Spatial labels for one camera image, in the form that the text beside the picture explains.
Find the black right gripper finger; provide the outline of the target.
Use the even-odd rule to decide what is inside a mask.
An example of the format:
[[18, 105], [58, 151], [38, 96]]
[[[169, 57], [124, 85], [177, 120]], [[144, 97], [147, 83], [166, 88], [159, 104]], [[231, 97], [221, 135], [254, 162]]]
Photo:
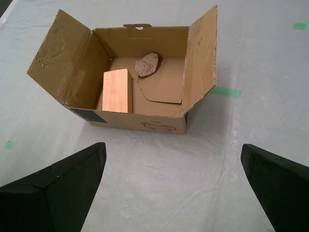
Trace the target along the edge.
[[309, 230], [309, 169], [263, 150], [242, 146], [241, 164], [267, 218], [277, 232]]
[[99, 188], [106, 145], [95, 143], [0, 188], [2, 232], [79, 232]]

